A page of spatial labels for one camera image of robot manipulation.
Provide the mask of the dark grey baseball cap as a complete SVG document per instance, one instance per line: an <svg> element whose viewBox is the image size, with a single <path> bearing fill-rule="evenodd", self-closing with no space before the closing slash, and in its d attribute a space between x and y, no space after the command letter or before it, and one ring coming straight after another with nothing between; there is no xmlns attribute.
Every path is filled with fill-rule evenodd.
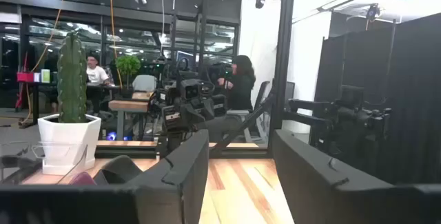
<svg viewBox="0 0 441 224"><path fill-rule="evenodd" d="M124 184L143 171L127 155L108 161L94 176L97 185Z"/></svg>

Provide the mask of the green columnar cactus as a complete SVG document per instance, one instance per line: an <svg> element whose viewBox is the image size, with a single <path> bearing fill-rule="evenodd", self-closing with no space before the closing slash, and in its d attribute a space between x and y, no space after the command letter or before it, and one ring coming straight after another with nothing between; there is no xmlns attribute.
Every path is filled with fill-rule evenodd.
<svg viewBox="0 0 441 224"><path fill-rule="evenodd" d="M86 69L81 40L77 33L70 32L63 40L57 62L59 123L86 122Z"/></svg>

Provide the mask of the wooden desk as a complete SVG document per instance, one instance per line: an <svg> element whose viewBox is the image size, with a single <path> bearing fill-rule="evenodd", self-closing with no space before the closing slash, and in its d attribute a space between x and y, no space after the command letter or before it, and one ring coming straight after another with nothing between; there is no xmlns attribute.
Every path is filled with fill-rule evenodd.
<svg viewBox="0 0 441 224"><path fill-rule="evenodd" d="M132 99L112 100L109 102L111 110L117 111L116 140L122 141L125 133L125 114L135 114L133 125L138 126L137 141L142 141L145 134L145 124L154 92L134 92Z"/></svg>

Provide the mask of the dark red baseball cap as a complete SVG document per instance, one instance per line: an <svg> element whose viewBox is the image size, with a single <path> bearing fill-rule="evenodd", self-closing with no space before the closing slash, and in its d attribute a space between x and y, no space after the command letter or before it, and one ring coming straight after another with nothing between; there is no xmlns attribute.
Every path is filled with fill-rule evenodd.
<svg viewBox="0 0 441 224"><path fill-rule="evenodd" d="M87 172L81 172L71 179L69 185L96 185L96 182Z"/></svg>

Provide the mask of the black desk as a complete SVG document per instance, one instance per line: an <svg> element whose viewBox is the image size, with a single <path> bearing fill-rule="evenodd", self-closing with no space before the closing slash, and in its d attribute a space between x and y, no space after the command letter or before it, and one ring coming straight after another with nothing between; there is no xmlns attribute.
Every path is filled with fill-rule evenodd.
<svg viewBox="0 0 441 224"><path fill-rule="evenodd" d="M42 82L25 82L26 86L32 88L32 103L30 102L30 98L28 98L29 102L29 111L32 114L32 120L21 122L20 128L28 128L33 125L38 124L39 118L39 86L47 86L47 87L57 87L57 83L42 83ZM100 90L109 90L110 98L112 99L113 91L121 90L121 86L117 85L106 85L106 84L97 84L97 83L87 83L87 88L96 88Z"/></svg>

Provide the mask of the small leafy potted plant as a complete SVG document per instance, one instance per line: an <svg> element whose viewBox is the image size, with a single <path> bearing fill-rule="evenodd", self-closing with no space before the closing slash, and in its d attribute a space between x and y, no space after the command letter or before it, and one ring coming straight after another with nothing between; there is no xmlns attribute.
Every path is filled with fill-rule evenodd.
<svg viewBox="0 0 441 224"><path fill-rule="evenodd" d="M132 77L138 74L141 62L137 56L123 55L116 59L117 79L120 86L120 95L123 99L132 97Z"/></svg>

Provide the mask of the black office chair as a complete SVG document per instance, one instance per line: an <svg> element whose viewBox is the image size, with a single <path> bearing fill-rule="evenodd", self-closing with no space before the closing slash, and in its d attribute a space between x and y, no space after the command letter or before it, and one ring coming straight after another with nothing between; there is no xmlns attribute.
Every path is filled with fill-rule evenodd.
<svg viewBox="0 0 441 224"><path fill-rule="evenodd" d="M241 121L245 121L249 114L257 110L261 106L262 101L265 99L265 93L267 91L268 85L269 81L263 81L261 83L253 110L228 110L227 114L239 116ZM253 143L254 141L260 139L259 137L253 138L250 134L249 128L245 128L243 130L243 135L240 135L238 138L236 138L236 140L238 140L239 138L244 138L246 143Z"/></svg>

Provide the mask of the clear plastic bin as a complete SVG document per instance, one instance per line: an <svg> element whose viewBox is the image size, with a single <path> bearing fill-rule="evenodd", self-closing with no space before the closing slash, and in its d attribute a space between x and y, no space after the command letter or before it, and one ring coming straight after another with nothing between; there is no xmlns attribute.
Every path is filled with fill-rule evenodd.
<svg viewBox="0 0 441 224"><path fill-rule="evenodd" d="M86 169L88 147L81 143L0 145L0 185L68 184Z"/></svg>

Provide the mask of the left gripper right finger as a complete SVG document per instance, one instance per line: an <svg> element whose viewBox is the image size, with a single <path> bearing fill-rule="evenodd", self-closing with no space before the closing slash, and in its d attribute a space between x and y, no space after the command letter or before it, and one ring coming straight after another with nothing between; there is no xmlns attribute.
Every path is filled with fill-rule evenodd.
<svg viewBox="0 0 441 224"><path fill-rule="evenodd" d="M272 142L295 224L441 224L441 184L389 184L288 130L276 130Z"/></svg>

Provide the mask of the black vertical post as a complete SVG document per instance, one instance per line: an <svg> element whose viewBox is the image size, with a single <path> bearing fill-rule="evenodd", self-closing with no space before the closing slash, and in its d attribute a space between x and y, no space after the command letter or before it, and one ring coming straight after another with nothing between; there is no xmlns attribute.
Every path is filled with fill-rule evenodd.
<svg viewBox="0 0 441 224"><path fill-rule="evenodd" d="M271 89L273 105L271 107L268 152L271 152L273 148L275 130L281 129L283 124L293 9L294 0L281 0L275 74Z"/></svg>

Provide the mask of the white faceted plant pot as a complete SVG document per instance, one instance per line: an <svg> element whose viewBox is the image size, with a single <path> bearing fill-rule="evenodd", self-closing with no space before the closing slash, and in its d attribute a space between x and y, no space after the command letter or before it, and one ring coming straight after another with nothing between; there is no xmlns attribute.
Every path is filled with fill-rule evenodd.
<svg viewBox="0 0 441 224"><path fill-rule="evenodd" d="M38 119L42 158L42 172L64 176L80 166L94 167L96 146L101 130L101 118L86 115L85 123L59 123L58 114Z"/></svg>

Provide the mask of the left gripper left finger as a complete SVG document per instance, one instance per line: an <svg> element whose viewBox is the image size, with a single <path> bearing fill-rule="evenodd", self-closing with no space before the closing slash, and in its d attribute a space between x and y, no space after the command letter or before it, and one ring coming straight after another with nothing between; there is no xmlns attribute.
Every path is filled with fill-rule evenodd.
<svg viewBox="0 0 441 224"><path fill-rule="evenodd" d="M209 143L195 134L124 184L0 186L0 224L198 224Z"/></svg>

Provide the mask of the black curtain partition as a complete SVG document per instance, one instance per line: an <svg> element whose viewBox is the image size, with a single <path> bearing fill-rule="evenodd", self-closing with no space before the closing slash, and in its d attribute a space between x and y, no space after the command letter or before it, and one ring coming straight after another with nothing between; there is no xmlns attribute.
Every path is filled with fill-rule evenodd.
<svg viewBox="0 0 441 224"><path fill-rule="evenodd" d="M346 124L332 154L389 183L441 183L441 13L325 39L315 99L335 101L343 85L391 116L386 137Z"/></svg>

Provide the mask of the person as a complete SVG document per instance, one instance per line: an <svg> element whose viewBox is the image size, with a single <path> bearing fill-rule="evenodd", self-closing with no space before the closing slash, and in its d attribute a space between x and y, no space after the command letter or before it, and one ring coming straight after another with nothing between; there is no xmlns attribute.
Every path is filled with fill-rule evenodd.
<svg viewBox="0 0 441 224"><path fill-rule="evenodd" d="M87 61L88 66L86 73L88 76L88 83L97 85L113 85L113 82L110 81L107 72L98 64L98 61L92 54L88 55ZM101 88L87 88L86 90L87 98L92 103L92 114L94 116L98 116L100 112L101 93Z"/></svg>
<svg viewBox="0 0 441 224"><path fill-rule="evenodd" d="M231 78L220 77L216 84L227 91L228 110L252 111L251 93L255 82L256 76L250 58L246 55L238 55L232 63ZM203 124L203 129L209 131L209 142L215 143L222 141L225 135L239 128L241 124L239 116L226 114L206 121Z"/></svg>

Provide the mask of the red box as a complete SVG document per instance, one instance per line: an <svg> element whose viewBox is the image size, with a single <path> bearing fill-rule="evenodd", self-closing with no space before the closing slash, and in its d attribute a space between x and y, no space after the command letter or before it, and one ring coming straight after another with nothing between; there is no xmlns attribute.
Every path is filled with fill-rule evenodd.
<svg viewBox="0 0 441 224"><path fill-rule="evenodd" d="M38 72L18 72L17 81L20 83L38 83L41 76Z"/></svg>

